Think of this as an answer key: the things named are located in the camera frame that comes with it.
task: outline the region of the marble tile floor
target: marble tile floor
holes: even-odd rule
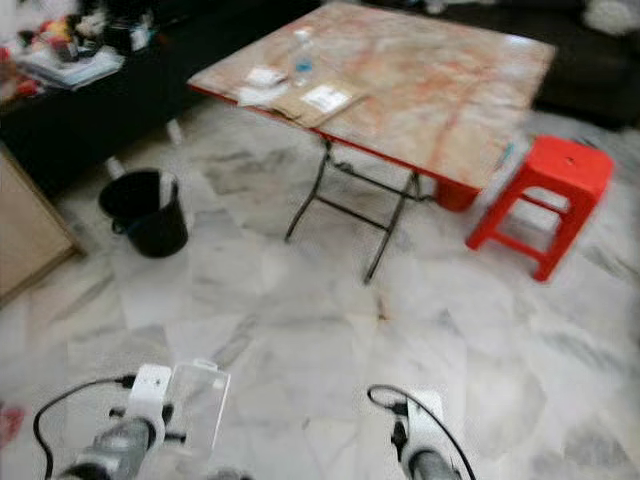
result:
[[[2,451],[3,480],[41,478],[32,414],[67,386],[143,362],[196,357],[232,375],[214,460],[256,480],[395,480],[392,418],[366,387],[435,389],[480,479],[640,479],[640,134],[534,113],[515,152],[471,211],[409,205],[371,286],[360,281],[379,232],[315,205],[293,241],[286,226],[310,188],[321,147],[305,133],[215,101],[120,158],[178,175],[187,247],[149,260],[114,237],[89,172],[57,206],[88,250],[0,312],[0,397],[23,405]],[[463,244],[533,133],[610,152],[615,180],[553,281],[488,245]],[[373,175],[404,173],[338,148]],[[331,177],[355,207],[388,215],[393,198]],[[509,228],[544,241],[550,219],[518,208]],[[58,466],[108,425],[123,401],[108,387],[57,407],[44,431]],[[197,478],[171,462],[155,478]]]

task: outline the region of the wooden cabinet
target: wooden cabinet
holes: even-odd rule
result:
[[[60,216],[0,144],[0,304],[78,251]]]

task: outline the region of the red plastic stool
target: red plastic stool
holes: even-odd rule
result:
[[[538,137],[518,173],[467,240],[467,246],[477,250],[485,240],[497,240],[538,260],[538,270],[533,278],[539,282],[546,281],[602,198],[612,172],[613,162],[600,150],[561,138]],[[524,193],[534,187],[567,198],[567,209],[549,205]],[[540,252],[498,231],[498,226],[518,199],[551,210],[560,217],[548,251]]]

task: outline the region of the black cable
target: black cable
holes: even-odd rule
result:
[[[410,393],[402,390],[401,388],[394,387],[393,385],[371,385],[367,390],[367,397],[369,397],[369,400],[371,400],[371,403],[373,403],[377,407],[381,407],[386,410],[393,410],[394,405],[385,405],[384,403],[381,403],[378,400],[375,400],[373,398],[373,392],[376,390],[383,390],[383,391],[387,390],[387,391],[397,393],[398,395],[402,395],[403,397],[405,397],[405,399],[411,400],[412,402],[417,404],[420,408],[422,408],[425,412],[427,412],[429,416],[438,424],[440,429],[442,429],[442,431],[447,435],[447,438],[449,438],[453,446],[456,448],[456,451],[458,452],[458,455],[460,455],[460,458],[462,459],[462,463],[464,463],[464,467],[466,468],[467,473],[469,474],[469,478],[471,478],[471,480],[476,480],[476,476],[473,473],[473,468],[471,468],[471,464],[469,463],[469,460],[467,460],[467,456],[464,454],[464,451],[456,441],[455,437],[451,434],[451,432],[449,432],[447,427],[444,426],[444,424],[440,421],[440,419],[431,410],[425,407],[425,405],[420,400],[418,400],[416,397],[414,397]]]
[[[107,383],[118,383],[122,385],[123,388],[131,388],[133,382],[135,381],[135,378],[135,375],[125,375],[123,377],[101,378],[92,382],[86,382],[58,395],[56,398],[54,398],[40,410],[38,410],[36,416],[33,417],[33,435],[36,437],[36,441],[38,442],[38,445],[40,445],[40,448],[42,448],[42,451],[44,452],[46,458],[46,470],[44,474],[45,480],[48,480],[53,475],[53,453],[51,452],[49,444],[44,438],[42,438],[42,433],[40,433],[40,418],[42,417],[42,415],[58,402],[64,400],[65,398],[73,395],[76,392],[79,392],[80,390],[84,390],[85,388],[93,387],[96,385],[104,385]]]

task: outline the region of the black bucket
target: black bucket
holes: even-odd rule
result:
[[[169,198],[161,206],[163,189]],[[187,243],[178,181],[171,174],[158,170],[124,174],[102,190],[98,201],[113,218],[112,230],[126,234],[145,257],[168,257]]]

